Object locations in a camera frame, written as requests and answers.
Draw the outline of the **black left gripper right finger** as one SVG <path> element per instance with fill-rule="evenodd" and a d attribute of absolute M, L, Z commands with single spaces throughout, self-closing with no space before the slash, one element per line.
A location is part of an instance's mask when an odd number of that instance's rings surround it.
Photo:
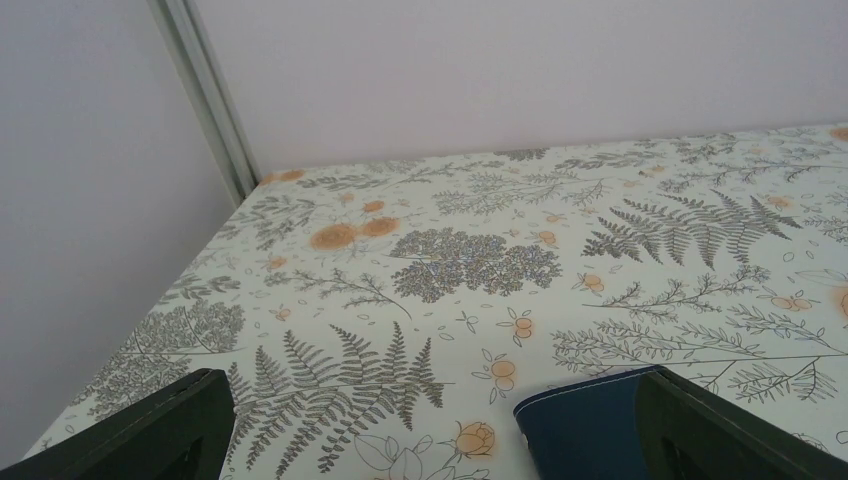
<path fill-rule="evenodd" d="M 847 462 L 660 368 L 640 377 L 635 422 L 651 479 L 845 479 Z"/>

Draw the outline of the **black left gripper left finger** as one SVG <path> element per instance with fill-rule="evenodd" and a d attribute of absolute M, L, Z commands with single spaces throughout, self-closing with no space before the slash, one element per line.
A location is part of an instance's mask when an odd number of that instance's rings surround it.
<path fill-rule="evenodd" d="M 226 373 L 199 369 L 1 471 L 3 479 L 217 479 L 234 430 Z"/>

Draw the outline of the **navy blue card holder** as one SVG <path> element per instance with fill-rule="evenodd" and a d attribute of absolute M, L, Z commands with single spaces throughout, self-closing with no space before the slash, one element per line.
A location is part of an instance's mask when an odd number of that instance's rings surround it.
<path fill-rule="evenodd" d="M 540 479 L 648 479 L 636 426 L 636 394 L 658 366 L 533 395 L 513 416 Z"/>

